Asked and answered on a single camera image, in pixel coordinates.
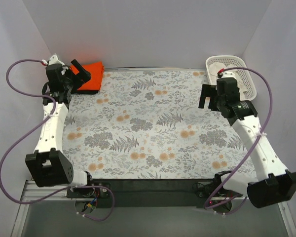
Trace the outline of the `orange t-shirt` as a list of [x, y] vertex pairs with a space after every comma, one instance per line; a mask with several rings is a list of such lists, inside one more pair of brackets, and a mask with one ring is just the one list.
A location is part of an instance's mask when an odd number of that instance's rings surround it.
[[82, 65], [82, 67], [88, 71], [91, 75], [91, 79], [83, 84], [77, 90], [98, 90], [101, 89], [103, 74], [104, 74], [104, 65], [102, 62], [96, 62], [93, 64]]

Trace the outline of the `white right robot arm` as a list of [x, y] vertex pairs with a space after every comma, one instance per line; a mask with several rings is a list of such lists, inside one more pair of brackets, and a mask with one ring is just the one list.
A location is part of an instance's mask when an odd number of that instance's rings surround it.
[[209, 208], [215, 194], [224, 196], [230, 191], [246, 196], [256, 208], [290, 200], [296, 192], [296, 172], [290, 172], [280, 161], [252, 102], [240, 99], [236, 79], [220, 78], [216, 85], [202, 85], [200, 108], [204, 108], [206, 98], [210, 99], [209, 109], [220, 112], [240, 137], [248, 152], [245, 158], [251, 159], [256, 178], [249, 179], [235, 170], [215, 174], [205, 208]]

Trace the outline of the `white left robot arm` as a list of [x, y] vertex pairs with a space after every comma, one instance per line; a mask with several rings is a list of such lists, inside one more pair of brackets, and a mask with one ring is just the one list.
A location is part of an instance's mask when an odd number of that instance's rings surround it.
[[62, 149], [72, 92], [91, 79], [91, 74], [76, 60], [72, 64], [77, 67], [77, 73], [56, 54], [47, 61], [45, 69], [48, 82], [42, 90], [44, 118], [47, 122], [41, 128], [34, 152], [26, 155], [25, 163], [38, 187], [78, 186], [79, 193], [88, 198], [95, 192], [95, 185], [90, 182], [91, 175], [87, 171], [74, 170]]

